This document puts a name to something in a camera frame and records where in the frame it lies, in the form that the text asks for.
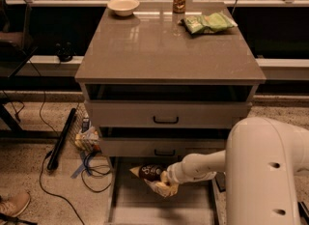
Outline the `yellow-white gripper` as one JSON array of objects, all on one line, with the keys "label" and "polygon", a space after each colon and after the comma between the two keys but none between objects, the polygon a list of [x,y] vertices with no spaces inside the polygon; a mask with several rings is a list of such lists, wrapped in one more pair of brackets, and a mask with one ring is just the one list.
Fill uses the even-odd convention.
[{"label": "yellow-white gripper", "polygon": [[160,196],[172,197],[178,193],[179,186],[176,183],[170,183],[167,178],[167,172],[163,171],[160,180],[152,183],[152,189]]}]

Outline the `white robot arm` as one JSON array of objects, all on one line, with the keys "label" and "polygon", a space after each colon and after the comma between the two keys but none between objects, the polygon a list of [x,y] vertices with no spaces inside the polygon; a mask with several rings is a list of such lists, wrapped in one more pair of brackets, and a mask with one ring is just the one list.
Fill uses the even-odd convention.
[{"label": "white robot arm", "polygon": [[227,225],[300,225],[295,175],[309,170],[309,130],[269,118],[246,118],[230,131],[226,149],[190,154],[151,184],[163,197],[182,183],[226,174]]}]

